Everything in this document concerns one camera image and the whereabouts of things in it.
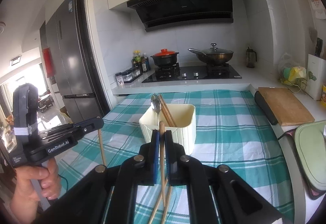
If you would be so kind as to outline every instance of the yellow can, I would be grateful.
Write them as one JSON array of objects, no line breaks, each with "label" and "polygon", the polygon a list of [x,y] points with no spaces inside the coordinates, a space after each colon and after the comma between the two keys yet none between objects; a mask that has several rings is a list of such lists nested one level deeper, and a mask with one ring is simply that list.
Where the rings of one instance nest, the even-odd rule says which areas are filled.
[{"label": "yellow can", "polygon": [[326,84],[323,85],[322,100],[320,102],[326,107]]}]

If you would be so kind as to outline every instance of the green cutting board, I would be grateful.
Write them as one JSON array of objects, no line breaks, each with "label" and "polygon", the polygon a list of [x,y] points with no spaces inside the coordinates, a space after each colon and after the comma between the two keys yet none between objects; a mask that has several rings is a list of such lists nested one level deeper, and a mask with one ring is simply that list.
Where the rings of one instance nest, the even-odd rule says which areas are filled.
[{"label": "green cutting board", "polygon": [[325,125],[326,121],[301,125],[294,136],[303,170],[316,191],[326,190]]}]

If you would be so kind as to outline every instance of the countertop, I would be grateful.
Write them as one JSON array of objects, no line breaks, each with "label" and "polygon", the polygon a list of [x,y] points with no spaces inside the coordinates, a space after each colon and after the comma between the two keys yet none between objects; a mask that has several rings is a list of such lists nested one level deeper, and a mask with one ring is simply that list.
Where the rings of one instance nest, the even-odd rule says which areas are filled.
[{"label": "countertop", "polygon": [[[138,94],[138,93],[165,93],[165,92],[188,92],[201,91],[208,89],[228,89],[228,90],[250,90],[254,95],[258,87],[284,88],[285,86],[276,80],[268,79],[262,76],[258,69],[249,69],[245,66],[232,67],[240,74],[242,79],[209,79],[209,80],[184,80],[184,81],[166,81],[154,83],[141,83],[148,76],[154,73],[151,70],[144,73],[134,82],[118,86],[112,89],[114,95]],[[315,118],[315,121],[326,120],[326,108],[320,104],[320,101],[314,101],[309,95],[302,92],[294,94],[308,111]],[[299,171],[299,166],[295,158],[293,143],[287,138],[280,138],[285,131],[296,128],[297,126],[273,125],[272,128],[276,137],[279,139],[292,183],[294,196],[294,223],[304,224],[309,221],[324,196],[317,200],[311,200],[308,197],[308,187]]]}]

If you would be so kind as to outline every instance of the ceiling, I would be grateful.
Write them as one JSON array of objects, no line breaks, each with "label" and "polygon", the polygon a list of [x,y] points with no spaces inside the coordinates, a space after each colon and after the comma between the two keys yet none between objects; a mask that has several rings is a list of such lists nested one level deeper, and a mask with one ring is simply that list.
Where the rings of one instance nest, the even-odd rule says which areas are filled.
[{"label": "ceiling", "polygon": [[[18,67],[40,57],[39,29],[45,21],[44,4],[47,0],[3,0],[0,21],[6,24],[0,34],[0,78]],[[21,55],[21,61],[10,66],[10,61]]]}]

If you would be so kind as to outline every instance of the paper on wall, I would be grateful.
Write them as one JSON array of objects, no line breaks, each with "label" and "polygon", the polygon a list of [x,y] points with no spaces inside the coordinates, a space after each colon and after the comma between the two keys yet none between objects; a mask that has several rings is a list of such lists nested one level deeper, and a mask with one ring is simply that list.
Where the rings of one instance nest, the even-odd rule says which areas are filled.
[{"label": "paper on wall", "polygon": [[326,10],[321,0],[310,0],[317,19],[326,20]]}]

